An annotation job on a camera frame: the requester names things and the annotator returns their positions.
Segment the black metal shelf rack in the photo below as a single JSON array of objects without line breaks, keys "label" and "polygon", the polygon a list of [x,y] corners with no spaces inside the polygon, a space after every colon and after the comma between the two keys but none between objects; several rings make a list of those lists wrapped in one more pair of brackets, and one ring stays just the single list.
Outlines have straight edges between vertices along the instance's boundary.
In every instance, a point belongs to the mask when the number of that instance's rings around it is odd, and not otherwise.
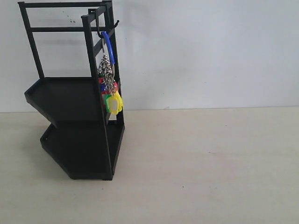
[{"label": "black metal shelf rack", "polygon": [[[112,180],[125,125],[123,110],[113,115],[104,107],[98,77],[103,47],[97,32],[92,31],[96,25],[95,21],[92,21],[94,16],[83,15],[81,27],[33,27],[27,13],[29,8],[112,7],[113,9],[112,1],[36,3],[20,1],[18,5],[39,76],[24,95],[26,101],[50,122],[40,138],[42,148],[71,179]],[[84,33],[90,76],[44,75],[34,33],[50,32]],[[115,80],[121,95],[115,29],[107,34],[114,54]]]}]

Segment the black metal S hook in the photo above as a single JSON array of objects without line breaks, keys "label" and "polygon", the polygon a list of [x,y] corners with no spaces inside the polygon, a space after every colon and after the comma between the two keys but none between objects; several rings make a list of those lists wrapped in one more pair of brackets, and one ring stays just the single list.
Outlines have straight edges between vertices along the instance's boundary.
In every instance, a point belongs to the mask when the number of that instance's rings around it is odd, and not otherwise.
[{"label": "black metal S hook", "polygon": [[[101,32],[106,31],[107,33],[109,33],[111,30],[114,30],[120,22],[119,20],[114,22],[114,14],[112,7],[105,9],[104,8],[105,7],[88,9],[88,14],[94,16],[94,19],[92,19],[92,21],[95,21],[96,24],[95,28],[92,28],[92,31],[96,31],[100,38],[103,37]],[[103,27],[101,27],[99,23],[99,17],[101,14],[104,14],[105,19],[105,25]]]}]

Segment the colourful key tag bunch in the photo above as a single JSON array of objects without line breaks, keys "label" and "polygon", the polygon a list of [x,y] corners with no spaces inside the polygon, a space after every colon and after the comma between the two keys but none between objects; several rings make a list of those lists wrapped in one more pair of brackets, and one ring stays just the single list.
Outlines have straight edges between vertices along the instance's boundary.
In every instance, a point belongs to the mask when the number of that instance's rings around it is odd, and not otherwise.
[{"label": "colourful key tag bunch", "polygon": [[103,57],[98,67],[100,92],[104,107],[110,114],[117,115],[123,110],[123,101],[115,80],[115,60],[112,45],[106,31],[101,32]]}]

